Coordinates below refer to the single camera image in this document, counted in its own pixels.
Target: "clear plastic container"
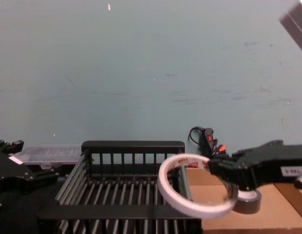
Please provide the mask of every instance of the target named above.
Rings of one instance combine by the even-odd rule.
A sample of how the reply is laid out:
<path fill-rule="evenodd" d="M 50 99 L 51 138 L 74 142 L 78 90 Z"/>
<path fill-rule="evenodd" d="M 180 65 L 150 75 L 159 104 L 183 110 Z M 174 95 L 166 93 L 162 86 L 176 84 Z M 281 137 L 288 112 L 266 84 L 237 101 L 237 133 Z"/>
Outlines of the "clear plastic container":
<path fill-rule="evenodd" d="M 80 145 L 35 145 L 26 146 L 14 155 L 25 164 L 37 164 L 43 169 L 51 168 L 51 163 L 72 164 L 81 156 Z"/>

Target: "black plastic frame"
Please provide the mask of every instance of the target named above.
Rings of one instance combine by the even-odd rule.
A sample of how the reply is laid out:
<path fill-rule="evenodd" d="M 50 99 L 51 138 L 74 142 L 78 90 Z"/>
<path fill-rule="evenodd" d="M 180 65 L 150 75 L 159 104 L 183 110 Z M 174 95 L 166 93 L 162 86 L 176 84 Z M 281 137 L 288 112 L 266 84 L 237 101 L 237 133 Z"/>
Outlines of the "black plastic frame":
<path fill-rule="evenodd" d="M 139 180 L 157 177 L 160 166 L 157 162 L 157 154 L 164 154 L 164 158 L 167 158 L 168 154 L 184 153 L 185 145 L 181 141 L 86 141 L 82 144 L 81 151 L 85 155 L 89 181 L 116 180 L 119 177 Z M 92 154 L 100 155 L 99 165 L 92 164 Z M 103 164 L 103 154 L 110 154 L 111 164 Z M 114 154 L 121 155 L 121 164 L 114 164 Z M 124 154 L 132 155 L 132 164 L 124 163 Z M 135 163 L 135 154 L 143 155 L 143 164 Z M 146 154 L 153 154 L 153 163 L 146 163 Z M 170 179 L 173 187 L 178 190 L 178 173 L 172 173 Z M 102 223 L 108 219 L 118 219 L 120 233 L 122 233 L 122 222 L 127 219 L 135 220 L 136 227 L 142 219 L 151 222 L 164 219 L 183 220 L 186 222 L 185 233 L 202 233 L 200 219 L 189 218 L 169 205 L 60 205 L 55 201 L 54 204 L 39 211 L 37 218 L 41 234 L 55 233 L 57 224 L 61 220 L 68 220 L 68 233 L 73 233 L 72 227 L 75 220 L 81 220 L 85 224 L 86 233 L 90 233 L 89 222 L 97 219 Z M 107 233 L 107 230 L 102 228 L 101 232 Z"/>

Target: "gray duct tape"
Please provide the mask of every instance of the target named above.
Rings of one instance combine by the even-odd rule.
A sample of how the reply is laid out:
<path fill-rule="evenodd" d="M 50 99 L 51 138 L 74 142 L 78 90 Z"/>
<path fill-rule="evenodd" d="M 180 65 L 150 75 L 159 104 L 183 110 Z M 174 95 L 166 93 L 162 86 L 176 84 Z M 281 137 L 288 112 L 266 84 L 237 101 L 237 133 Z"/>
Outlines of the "gray duct tape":
<path fill-rule="evenodd" d="M 235 212 L 250 215 L 257 213 L 260 209 L 262 194 L 258 191 L 239 191 L 238 201 L 234 206 Z"/>

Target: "white tape roll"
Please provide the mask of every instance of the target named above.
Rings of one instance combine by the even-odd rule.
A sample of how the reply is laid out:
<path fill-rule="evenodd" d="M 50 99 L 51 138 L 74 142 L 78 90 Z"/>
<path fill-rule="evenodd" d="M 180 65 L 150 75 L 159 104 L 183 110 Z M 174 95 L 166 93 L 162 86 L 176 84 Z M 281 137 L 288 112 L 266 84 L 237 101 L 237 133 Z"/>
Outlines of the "white tape roll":
<path fill-rule="evenodd" d="M 167 178 L 167 173 L 170 170 L 182 165 L 208 170 L 208 161 L 209 158 L 200 155 L 179 154 L 169 157 L 161 164 L 157 181 L 158 189 L 163 198 L 177 211 L 190 217 L 208 219 L 222 217 L 233 209 L 238 198 L 238 187 L 234 184 L 226 184 L 228 197 L 220 205 L 195 203 L 187 200 L 170 186 Z"/>

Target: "robotic arm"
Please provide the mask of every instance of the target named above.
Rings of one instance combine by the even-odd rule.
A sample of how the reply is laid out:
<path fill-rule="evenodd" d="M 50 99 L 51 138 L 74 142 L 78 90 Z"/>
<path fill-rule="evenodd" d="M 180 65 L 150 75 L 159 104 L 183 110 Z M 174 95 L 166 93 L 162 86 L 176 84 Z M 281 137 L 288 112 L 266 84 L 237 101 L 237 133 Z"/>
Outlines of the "robotic arm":
<path fill-rule="evenodd" d="M 250 191 L 269 183 L 294 183 L 302 189 L 302 145 L 283 145 L 280 140 L 241 150 L 229 157 L 215 155 L 208 162 L 211 174 Z"/>

